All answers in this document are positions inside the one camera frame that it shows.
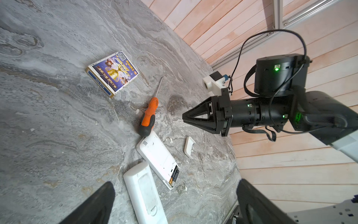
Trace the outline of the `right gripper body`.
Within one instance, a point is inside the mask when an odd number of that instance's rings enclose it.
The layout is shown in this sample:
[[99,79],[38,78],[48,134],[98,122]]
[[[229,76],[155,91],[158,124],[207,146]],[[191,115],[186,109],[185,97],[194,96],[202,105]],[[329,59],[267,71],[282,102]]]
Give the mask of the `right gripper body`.
[[229,89],[223,88],[220,96],[210,97],[209,104],[211,105],[210,115],[213,119],[213,133],[226,137],[233,120]]

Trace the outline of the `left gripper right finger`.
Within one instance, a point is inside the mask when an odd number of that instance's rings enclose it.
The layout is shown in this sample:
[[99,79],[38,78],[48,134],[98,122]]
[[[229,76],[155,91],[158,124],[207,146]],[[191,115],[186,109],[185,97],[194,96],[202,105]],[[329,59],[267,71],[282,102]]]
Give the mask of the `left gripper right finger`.
[[243,224],[294,224],[286,213],[274,205],[247,180],[241,179],[236,190]]

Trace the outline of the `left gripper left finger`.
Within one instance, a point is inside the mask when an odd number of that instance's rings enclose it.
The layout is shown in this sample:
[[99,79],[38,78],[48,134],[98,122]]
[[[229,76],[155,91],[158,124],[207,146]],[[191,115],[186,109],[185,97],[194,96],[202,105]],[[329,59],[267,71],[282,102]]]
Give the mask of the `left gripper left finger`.
[[62,224],[107,224],[115,200],[111,182],[104,183],[86,201],[70,213]]

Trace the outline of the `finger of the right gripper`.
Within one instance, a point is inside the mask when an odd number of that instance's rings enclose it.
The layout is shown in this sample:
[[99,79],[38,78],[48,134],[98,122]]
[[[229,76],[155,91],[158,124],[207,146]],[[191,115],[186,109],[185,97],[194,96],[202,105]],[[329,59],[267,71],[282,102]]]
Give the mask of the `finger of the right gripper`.
[[218,107],[218,96],[209,97],[196,107],[183,113],[183,121],[189,122],[221,122],[221,114]]
[[200,128],[200,129],[207,131],[209,133],[219,134],[221,132],[221,130],[218,128],[217,123],[215,121],[210,121],[210,120],[206,120],[206,119],[189,119],[189,120],[184,119],[183,121],[186,124]]

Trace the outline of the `white battery cover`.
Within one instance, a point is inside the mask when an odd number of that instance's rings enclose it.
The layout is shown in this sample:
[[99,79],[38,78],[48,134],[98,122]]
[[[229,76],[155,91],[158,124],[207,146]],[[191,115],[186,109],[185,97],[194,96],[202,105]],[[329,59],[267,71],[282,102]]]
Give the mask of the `white battery cover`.
[[192,159],[193,157],[191,156],[192,153],[192,149],[193,149],[193,145],[196,142],[194,141],[194,139],[190,136],[187,137],[186,139],[186,143],[185,143],[185,147],[184,147],[184,153],[190,158]]

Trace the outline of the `orange black screwdriver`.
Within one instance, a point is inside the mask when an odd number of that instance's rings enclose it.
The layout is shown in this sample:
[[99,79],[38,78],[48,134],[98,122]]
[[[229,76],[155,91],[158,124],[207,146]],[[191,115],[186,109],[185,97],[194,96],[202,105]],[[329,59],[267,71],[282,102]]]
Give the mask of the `orange black screwdriver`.
[[161,87],[163,78],[164,77],[160,79],[156,94],[150,100],[148,107],[142,116],[141,123],[139,125],[139,135],[141,137],[149,136],[154,127],[155,119],[156,119],[156,110],[159,105],[159,99],[157,98],[157,95]]

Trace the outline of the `white remote control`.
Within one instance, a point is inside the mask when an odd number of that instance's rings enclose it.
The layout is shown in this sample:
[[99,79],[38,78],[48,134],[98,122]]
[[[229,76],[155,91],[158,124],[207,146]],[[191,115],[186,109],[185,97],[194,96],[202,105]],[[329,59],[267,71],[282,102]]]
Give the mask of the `white remote control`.
[[136,150],[148,162],[162,183],[172,190],[175,186],[171,187],[169,181],[175,167],[179,165],[157,134],[151,131],[149,136],[142,138],[137,144]]

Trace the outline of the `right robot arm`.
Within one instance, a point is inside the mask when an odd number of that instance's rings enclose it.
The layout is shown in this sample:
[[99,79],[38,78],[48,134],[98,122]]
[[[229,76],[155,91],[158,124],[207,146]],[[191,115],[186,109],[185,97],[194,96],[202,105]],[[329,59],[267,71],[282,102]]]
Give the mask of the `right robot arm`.
[[321,91],[306,91],[310,58],[290,54],[264,57],[246,75],[255,77],[248,99],[231,100],[226,76],[215,72],[203,82],[213,93],[182,116],[186,124],[227,136],[230,128],[264,133],[270,141],[289,122],[293,134],[309,133],[316,139],[358,159],[358,114]]

